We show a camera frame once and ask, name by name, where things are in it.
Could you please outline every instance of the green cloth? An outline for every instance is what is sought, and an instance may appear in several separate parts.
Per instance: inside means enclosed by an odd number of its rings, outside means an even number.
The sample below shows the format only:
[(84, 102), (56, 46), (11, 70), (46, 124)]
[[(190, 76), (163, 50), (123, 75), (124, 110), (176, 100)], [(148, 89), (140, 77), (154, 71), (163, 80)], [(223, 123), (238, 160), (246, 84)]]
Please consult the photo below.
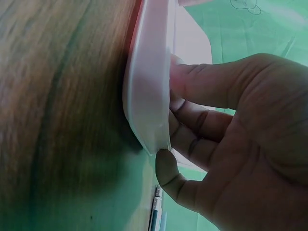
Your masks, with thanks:
[(308, 65), (307, 0), (212, 0), (186, 10), (207, 34), (214, 64), (270, 53)]

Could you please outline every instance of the finger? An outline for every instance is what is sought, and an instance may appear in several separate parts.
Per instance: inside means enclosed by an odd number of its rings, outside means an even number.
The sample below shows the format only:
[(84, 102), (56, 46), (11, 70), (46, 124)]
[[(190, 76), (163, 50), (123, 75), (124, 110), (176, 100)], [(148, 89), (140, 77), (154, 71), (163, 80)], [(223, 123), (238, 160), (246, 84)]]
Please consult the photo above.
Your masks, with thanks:
[(207, 110), (201, 105), (170, 94), (170, 109), (178, 121), (191, 129), (197, 136), (220, 142), (233, 116)]
[(179, 0), (179, 6), (193, 6), (212, 0)]
[(252, 90), (248, 86), (255, 77), (276, 59), (273, 55), (258, 54), (216, 65), (176, 65), (176, 62), (171, 62), (171, 88), (193, 103), (236, 109), (243, 93)]
[(156, 177), (165, 192), (178, 204), (198, 212), (195, 198), (200, 182), (186, 180), (178, 170), (174, 155), (159, 151), (156, 155)]
[(190, 129), (179, 123), (172, 112), (169, 113), (169, 130), (171, 146), (190, 162), (208, 171), (218, 143), (198, 138)]

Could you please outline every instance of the plastic container lid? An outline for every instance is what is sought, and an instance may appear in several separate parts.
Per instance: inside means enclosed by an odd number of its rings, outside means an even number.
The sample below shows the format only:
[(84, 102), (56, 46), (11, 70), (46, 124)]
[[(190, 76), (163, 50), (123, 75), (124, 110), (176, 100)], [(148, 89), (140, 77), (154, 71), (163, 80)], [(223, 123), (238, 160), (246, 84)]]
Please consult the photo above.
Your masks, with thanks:
[(175, 0), (143, 0), (134, 30), (123, 85), (129, 125), (150, 154), (171, 149), (169, 70), (173, 51)]

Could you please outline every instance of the hand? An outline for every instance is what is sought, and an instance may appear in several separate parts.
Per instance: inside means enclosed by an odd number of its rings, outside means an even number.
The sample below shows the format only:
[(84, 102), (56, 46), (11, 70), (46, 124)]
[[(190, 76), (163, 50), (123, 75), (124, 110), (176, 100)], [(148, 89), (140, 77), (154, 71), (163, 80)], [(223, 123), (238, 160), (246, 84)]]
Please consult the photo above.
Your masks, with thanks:
[(172, 61), (170, 84), (171, 144), (208, 173), (186, 180), (172, 153), (160, 151), (163, 189), (221, 231), (308, 230), (308, 68), (267, 54)]

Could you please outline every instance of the white plastic container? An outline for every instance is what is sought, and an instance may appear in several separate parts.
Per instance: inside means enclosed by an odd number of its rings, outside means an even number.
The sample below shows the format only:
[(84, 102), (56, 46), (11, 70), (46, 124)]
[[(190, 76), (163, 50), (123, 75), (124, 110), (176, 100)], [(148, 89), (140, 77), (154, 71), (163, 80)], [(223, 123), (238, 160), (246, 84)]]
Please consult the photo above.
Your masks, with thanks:
[[(187, 20), (205, 38), (196, 37)], [(190, 33), (186, 38), (185, 31)], [(123, 108), (132, 131), (150, 155), (159, 149), (172, 150), (168, 125), (171, 53), (187, 64), (211, 63), (208, 47), (206, 35), (176, 0), (143, 0), (128, 56)]]

